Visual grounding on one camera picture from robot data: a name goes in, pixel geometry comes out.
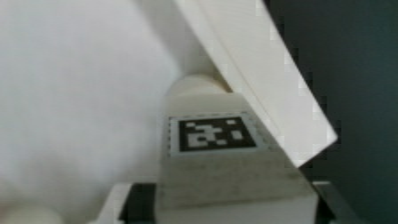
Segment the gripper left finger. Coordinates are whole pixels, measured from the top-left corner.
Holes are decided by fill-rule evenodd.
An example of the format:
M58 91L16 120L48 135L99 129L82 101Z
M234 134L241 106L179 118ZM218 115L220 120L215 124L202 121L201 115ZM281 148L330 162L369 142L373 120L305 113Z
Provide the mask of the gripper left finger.
M156 224L156 184L122 183L112 187L94 224Z

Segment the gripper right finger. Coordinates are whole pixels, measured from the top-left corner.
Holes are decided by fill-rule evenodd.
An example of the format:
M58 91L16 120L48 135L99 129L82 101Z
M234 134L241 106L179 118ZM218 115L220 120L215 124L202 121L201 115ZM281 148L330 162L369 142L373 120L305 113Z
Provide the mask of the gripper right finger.
M328 181L314 181L320 196L314 224L359 224L359 217Z

